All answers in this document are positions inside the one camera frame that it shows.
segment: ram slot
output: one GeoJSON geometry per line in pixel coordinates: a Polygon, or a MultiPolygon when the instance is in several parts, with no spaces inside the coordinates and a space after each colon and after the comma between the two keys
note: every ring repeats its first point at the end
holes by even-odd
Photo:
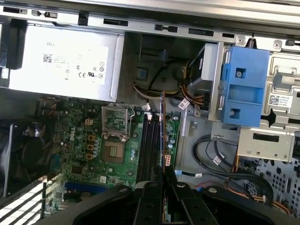
{"type": "Polygon", "coordinates": [[[136,182],[151,180],[152,168],[157,165],[159,153],[159,123],[158,117],[148,120],[144,117],[142,141],[139,153],[136,182]]]}

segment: cooling fan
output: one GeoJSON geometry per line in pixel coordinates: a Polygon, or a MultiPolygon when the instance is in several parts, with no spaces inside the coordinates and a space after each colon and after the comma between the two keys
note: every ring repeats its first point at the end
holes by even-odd
{"type": "Polygon", "coordinates": [[[49,171],[52,133],[41,120],[0,120],[0,180],[3,196],[49,171]]]}

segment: motherboard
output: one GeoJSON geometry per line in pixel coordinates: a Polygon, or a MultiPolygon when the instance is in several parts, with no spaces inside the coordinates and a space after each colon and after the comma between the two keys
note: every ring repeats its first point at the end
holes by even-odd
{"type": "MultiPolygon", "coordinates": [[[[47,190],[45,216],[117,184],[134,189],[140,181],[137,177],[149,178],[145,171],[150,171],[147,168],[157,164],[159,157],[155,145],[159,140],[158,114],[128,105],[77,101],[61,102],[57,111],[60,118],[56,133],[61,151],[53,156],[52,165],[60,167],[47,190]],[[154,153],[151,156],[148,148],[154,153]]],[[[168,115],[166,165],[175,163],[179,125],[179,116],[168,115]]]]}

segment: blue drive bracket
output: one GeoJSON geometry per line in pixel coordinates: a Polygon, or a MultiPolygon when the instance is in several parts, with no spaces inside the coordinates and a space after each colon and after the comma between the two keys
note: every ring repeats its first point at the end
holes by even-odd
{"type": "Polygon", "coordinates": [[[270,52],[233,46],[223,65],[220,91],[225,97],[221,121],[259,127],[270,52]]]}

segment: white label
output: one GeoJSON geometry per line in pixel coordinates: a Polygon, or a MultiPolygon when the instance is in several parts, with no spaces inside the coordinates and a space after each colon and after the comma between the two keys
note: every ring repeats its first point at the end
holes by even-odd
{"type": "Polygon", "coordinates": [[[178,108],[185,110],[187,108],[187,106],[189,105],[189,101],[184,98],[178,105],[178,108]]]}
{"type": "Polygon", "coordinates": [[[202,64],[203,64],[203,58],[200,59],[200,65],[199,65],[199,70],[202,69],[202,64]]]}
{"type": "Polygon", "coordinates": [[[200,107],[198,105],[195,105],[195,116],[200,117],[200,107]]]}
{"type": "Polygon", "coordinates": [[[214,158],[213,162],[214,162],[215,164],[219,165],[219,164],[221,163],[221,159],[220,159],[218,156],[216,156],[216,157],[214,158]]]}
{"type": "Polygon", "coordinates": [[[269,105],[291,108],[293,97],[288,95],[270,95],[269,105]]]}
{"type": "Polygon", "coordinates": [[[106,176],[101,176],[100,177],[100,183],[106,184],[106,176]]]}

